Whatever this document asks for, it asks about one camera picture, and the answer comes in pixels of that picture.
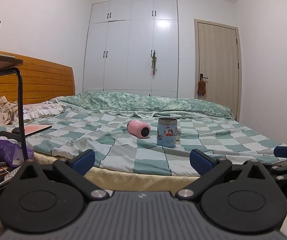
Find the white built-in wardrobe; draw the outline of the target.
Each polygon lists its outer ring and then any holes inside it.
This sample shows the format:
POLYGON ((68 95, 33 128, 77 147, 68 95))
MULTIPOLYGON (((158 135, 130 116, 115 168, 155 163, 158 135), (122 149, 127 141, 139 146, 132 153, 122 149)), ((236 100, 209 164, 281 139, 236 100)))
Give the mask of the white built-in wardrobe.
POLYGON ((83 91, 178 96, 177 0, 112 0, 92 6, 83 91), (152 77, 152 53, 156 74, 152 77))

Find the blue cartoon printed cup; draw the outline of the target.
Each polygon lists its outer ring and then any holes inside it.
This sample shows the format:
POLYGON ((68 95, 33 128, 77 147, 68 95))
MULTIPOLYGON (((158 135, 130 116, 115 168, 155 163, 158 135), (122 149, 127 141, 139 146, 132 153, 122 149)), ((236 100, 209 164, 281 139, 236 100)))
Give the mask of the blue cartoon printed cup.
POLYGON ((176 143, 178 123, 176 118, 159 118, 156 143, 162 147, 172 148, 176 143))

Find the black table stand pole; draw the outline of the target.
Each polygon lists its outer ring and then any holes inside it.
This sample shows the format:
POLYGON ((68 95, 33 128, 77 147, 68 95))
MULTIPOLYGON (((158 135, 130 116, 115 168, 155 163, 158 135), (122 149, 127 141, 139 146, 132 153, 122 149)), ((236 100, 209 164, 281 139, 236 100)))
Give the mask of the black table stand pole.
POLYGON ((28 160, 28 150, 25 140, 25 131, 24 131, 24 118, 23 118, 23 79, 20 73, 20 70, 16 67, 10 67, 0 70, 0 76, 16 74, 18 78, 18 120, 19 120, 19 137, 20 143, 23 152, 24 160, 28 160))

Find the green floral duvet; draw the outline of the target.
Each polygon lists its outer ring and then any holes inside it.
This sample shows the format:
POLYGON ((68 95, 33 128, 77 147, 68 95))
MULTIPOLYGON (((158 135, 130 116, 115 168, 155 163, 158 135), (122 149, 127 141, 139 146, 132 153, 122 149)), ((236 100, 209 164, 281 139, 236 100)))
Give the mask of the green floral duvet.
POLYGON ((121 92, 82 92, 57 99, 66 107, 110 115, 150 118, 157 116, 178 118, 224 118, 233 120, 231 109, 199 99, 176 99, 143 96, 121 92))

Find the green checkered bed sheet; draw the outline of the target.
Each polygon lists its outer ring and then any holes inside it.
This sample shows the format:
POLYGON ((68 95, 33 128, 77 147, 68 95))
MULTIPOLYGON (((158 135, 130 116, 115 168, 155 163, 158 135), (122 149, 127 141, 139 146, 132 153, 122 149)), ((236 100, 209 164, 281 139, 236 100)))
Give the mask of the green checkered bed sheet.
POLYGON ((158 117, 144 120, 151 128, 147 139, 127 131, 130 117, 66 109, 34 120, 49 129, 27 137, 28 148, 50 156, 74 158, 85 150, 95 152, 95 166, 113 171, 161 176, 196 176, 189 155, 194 149, 234 164, 250 159, 287 166, 287 158, 274 156, 279 142, 229 119, 199 114, 178 118, 179 141, 173 148, 157 144, 158 117))

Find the wooden headboard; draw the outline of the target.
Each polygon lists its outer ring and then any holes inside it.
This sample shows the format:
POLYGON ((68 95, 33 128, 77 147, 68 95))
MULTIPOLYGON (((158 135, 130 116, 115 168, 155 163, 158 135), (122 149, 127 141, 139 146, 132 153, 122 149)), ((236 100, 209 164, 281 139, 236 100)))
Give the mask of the wooden headboard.
MULTIPOLYGON (((5 51, 0 51, 0 54, 23 60, 19 70, 23 78, 24 104, 40 103, 58 96, 75 95, 75 79, 71 67, 5 51)), ((17 92, 18 79, 15 74, 0 77, 0 97, 5 96, 9 102, 15 102, 17 92)))

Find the dried flower bundle hanging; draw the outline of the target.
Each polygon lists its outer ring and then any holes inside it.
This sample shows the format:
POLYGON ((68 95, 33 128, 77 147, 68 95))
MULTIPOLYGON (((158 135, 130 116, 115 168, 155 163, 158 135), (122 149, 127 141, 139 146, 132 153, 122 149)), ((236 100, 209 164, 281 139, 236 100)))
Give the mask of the dried flower bundle hanging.
POLYGON ((155 77, 155 74, 156 74, 156 52, 155 52, 155 50, 152 53, 152 65, 151 65, 151 68, 152 68, 152 77, 155 77))

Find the pink tablet on bed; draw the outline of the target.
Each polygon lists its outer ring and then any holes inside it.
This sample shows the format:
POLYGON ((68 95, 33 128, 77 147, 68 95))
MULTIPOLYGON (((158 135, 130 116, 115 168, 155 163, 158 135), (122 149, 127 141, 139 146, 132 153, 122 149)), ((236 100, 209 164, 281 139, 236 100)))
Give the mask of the pink tablet on bed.
MULTIPOLYGON (((47 129, 52 128, 51 125, 40 125, 40 124, 30 124, 30 125, 26 125, 24 126, 24 134, 25 137, 31 136, 33 134, 39 133, 39 132, 43 132, 47 129)), ((20 128, 16 127, 11 131, 11 137, 12 138, 18 138, 20 134, 20 128)))

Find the purple plastic package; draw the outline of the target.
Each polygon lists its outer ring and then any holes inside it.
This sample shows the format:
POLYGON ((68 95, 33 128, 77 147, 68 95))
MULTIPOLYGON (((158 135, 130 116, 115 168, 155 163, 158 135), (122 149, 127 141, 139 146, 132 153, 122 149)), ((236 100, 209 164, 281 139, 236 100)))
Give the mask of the purple plastic package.
POLYGON ((24 163, 22 147, 5 139, 0 139, 0 158, 7 165, 18 167, 24 163))

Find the pink cup lying down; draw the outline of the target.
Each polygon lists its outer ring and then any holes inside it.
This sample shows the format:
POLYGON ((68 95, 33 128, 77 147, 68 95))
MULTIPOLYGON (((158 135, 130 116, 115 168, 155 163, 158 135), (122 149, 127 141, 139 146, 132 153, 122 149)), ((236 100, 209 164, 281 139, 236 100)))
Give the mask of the pink cup lying down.
POLYGON ((129 134, 139 139, 146 139, 150 135, 150 126, 149 124, 140 120, 131 120, 127 124, 127 131, 129 134))

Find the floral pillow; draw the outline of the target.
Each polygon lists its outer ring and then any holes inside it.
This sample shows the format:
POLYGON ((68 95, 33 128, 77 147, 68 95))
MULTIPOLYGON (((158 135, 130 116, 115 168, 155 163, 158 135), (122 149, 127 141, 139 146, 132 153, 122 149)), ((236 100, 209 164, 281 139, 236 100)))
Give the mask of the floral pillow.
POLYGON ((23 120, 29 122, 38 118, 55 116, 64 112, 58 103, 36 103, 23 106, 23 120))

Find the yellow mattress pad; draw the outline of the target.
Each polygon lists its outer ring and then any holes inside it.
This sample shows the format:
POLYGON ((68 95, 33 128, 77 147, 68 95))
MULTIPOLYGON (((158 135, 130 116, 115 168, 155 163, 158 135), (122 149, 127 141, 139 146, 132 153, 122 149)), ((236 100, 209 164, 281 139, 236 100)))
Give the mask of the yellow mattress pad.
POLYGON ((106 190, 169 191, 172 194, 193 182, 199 174, 187 153, 156 148, 95 152, 95 166, 84 176, 106 190))

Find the beige wooden door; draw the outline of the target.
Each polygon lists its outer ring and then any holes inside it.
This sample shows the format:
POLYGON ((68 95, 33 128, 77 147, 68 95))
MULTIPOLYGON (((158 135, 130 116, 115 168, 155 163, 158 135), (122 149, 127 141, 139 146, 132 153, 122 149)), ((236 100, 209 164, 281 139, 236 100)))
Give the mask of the beige wooden door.
POLYGON ((239 120, 242 88, 242 58, 237 27, 194 20, 195 92, 194 97, 231 109, 239 120), (204 74, 206 94, 198 96, 200 73, 204 74))

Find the floral crumpled cloth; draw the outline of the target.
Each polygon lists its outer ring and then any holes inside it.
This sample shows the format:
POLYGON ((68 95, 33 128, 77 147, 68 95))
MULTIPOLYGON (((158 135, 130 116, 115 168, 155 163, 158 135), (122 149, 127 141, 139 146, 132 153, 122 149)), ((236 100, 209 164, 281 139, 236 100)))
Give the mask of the floral crumpled cloth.
POLYGON ((18 102, 9 102, 5 96, 0 97, 0 127, 18 122, 18 102))

